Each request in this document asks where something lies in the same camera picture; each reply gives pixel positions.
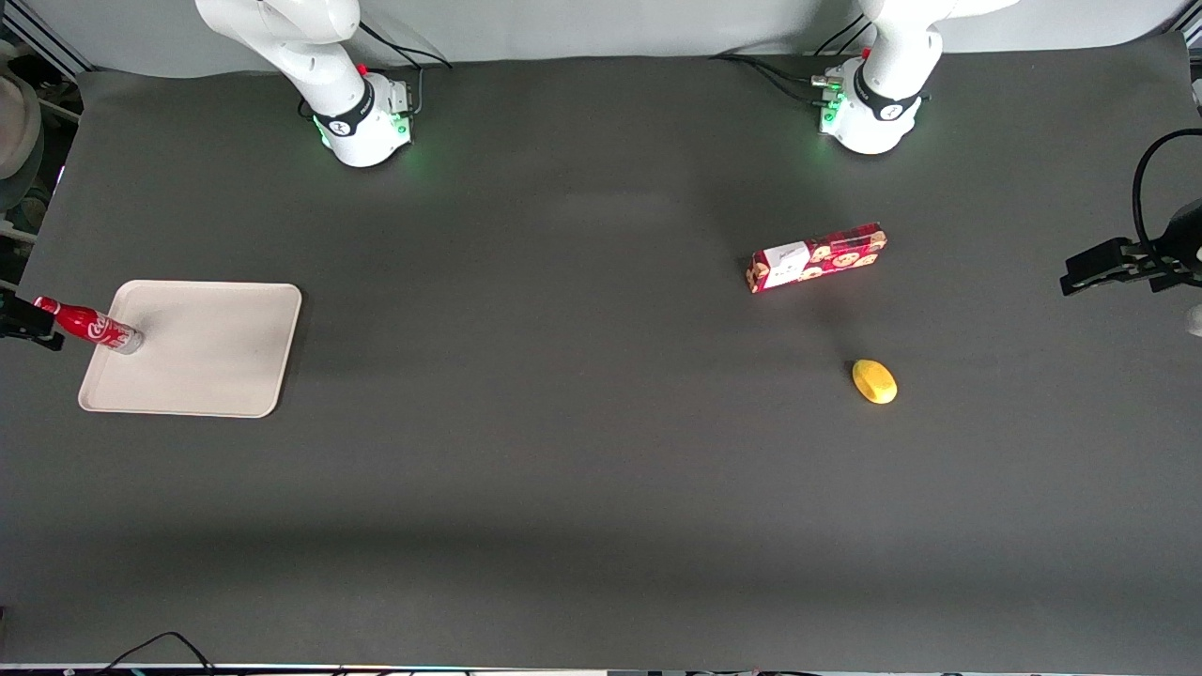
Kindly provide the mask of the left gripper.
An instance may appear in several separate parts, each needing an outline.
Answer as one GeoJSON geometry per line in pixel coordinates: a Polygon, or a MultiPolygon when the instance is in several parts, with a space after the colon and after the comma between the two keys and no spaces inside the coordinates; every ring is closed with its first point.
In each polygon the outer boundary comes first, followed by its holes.
{"type": "MultiPolygon", "coordinates": [[[[1176,210],[1164,231],[1164,253],[1172,257],[1176,271],[1201,281],[1201,201],[1194,200],[1176,210]]],[[[1066,261],[1066,273],[1060,278],[1064,297],[1073,296],[1087,287],[1107,284],[1132,284],[1148,281],[1158,292],[1159,269],[1139,265],[1139,245],[1126,237],[1113,237],[1085,249],[1066,261]]]]}

